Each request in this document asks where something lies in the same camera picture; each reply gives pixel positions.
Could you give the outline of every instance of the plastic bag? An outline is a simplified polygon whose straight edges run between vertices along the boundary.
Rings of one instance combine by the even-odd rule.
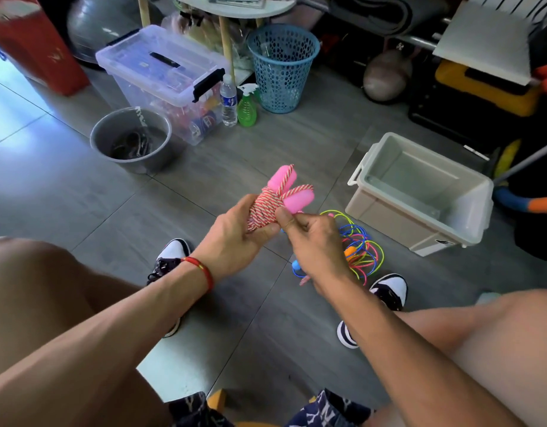
[[[245,40],[251,29],[228,21],[232,41],[232,59],[237,69],[253,69],[251,54]],[[201,11],[175,12],[163,19],[161,27],[188,36],[208,49],[224,54],[219,19]]]

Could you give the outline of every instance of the beige plastic bin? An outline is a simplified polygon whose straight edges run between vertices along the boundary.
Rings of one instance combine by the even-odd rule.
[[[420,256],[481,241],[492,180],[395,133],[362,158],[346,212]]]

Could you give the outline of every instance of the gray rolled mat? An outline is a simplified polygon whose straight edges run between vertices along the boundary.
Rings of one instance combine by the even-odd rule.
[[[448,12],[444,0],[330,0],[331,15],[380,36],[405,34]]]

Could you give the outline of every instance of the plastic water bottle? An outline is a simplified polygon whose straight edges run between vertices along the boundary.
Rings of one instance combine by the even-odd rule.
[[[220,98],[222,100],[222,121],[225,126],[235,126],[237,124],[237,91],[232,82],[232,76],[225,74],[220,85]]]

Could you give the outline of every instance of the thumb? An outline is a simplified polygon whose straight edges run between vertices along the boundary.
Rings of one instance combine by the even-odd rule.
[[[287,208],[277,208],[275,211],[275,216],[277,218],[277,222],[281,225],[291,242],[293,242],[297,237],[303,235],[303,229]]]
[[[256,229],[252,233],[248,234],[247,239],[261,247],[274,236],[279,234],[280,229],[281,228],[277,223],[270,223],[269,225]]]

